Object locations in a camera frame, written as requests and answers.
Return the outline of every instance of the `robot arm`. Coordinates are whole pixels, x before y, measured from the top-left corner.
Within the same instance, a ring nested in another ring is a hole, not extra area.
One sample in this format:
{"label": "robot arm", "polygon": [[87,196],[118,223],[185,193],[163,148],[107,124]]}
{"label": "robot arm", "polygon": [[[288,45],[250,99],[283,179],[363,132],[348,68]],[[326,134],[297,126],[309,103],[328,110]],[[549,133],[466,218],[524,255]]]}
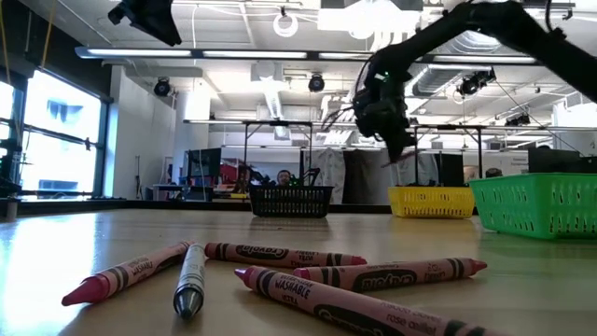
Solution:
{"label": "robot arm", "polygon": [[559,29],[546,33],[521,4],[462,3],[414,37],[376,52],[370,61],[365,88],[353,100],[359,131],[378,134],[388,147],[390,161],[399,160],[404,147],[416,139],[406,133],[404,83],[410,65],[426,53],[471,30],[534,57],[575,89],[597,102],[597,61],[565,40]]}

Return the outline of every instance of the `red crayon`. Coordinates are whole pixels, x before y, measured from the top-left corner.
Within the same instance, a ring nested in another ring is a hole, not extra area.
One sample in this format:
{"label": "red crayon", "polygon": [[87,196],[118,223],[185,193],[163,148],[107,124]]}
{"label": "red crayon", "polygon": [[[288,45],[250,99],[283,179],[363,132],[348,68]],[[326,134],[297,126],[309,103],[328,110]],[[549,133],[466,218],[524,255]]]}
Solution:
{"label": "red crayon", "polygon": [[137,257],[92,275],[81,285],[62,298],[62,305],[102,301],[124,288],[179,263],[185,257],[192,242],[181,242],[151,254]]}
{"label": "red crayon", "polygon": [[303,279],[355,292],[429,284],[467,278],[487,268],[483,261],[450,258],[381,265],[308,267],[293,274]]}
{"label": "red crayon", "polygon": [[269,299],[290,304],[362,335],[503,335],[263,267],[252,266],[235,273],[247,287]]}
{"label": "red crayon", "polygon": [[226,243],[209,243],[205,246],[205,256],[210,259],[286,268],[363,265],[367,263],[361,257],[341,253],[297,251],[287,248]]}

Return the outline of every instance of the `wooden table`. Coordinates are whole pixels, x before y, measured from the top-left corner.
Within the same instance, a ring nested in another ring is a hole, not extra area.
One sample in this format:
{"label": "wooden table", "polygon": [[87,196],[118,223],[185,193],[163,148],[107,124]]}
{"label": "wooden table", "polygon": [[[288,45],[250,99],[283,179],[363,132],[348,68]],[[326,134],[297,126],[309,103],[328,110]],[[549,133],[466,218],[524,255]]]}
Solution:
{"label": "wooden table", "polygon": [[597,329],[597,246],[482,233],[478,220],[330,215],[327,220],[250,213],[118,210],[30,217],[0,224],[0,334],[350,335],[250,292],[241,265],[207,262],[206,298],[191,323],[173,309],[179,267],[102,303],[62,307],[88,274],[183,239],[347,252],[370,263],[472,257],[475,279],[371,293],[429,313],[514,335],[591,335]]}

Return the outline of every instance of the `black bin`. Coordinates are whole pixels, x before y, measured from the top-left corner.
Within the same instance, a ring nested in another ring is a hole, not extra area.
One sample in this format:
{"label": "black bin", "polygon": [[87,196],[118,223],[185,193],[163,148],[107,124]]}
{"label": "black bin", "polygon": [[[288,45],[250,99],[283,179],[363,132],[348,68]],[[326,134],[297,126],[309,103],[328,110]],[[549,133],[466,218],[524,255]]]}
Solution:
{"label": "black bin", "polygon": [[251,208],[259,217],[327,216],[334,187],[251,186]]}

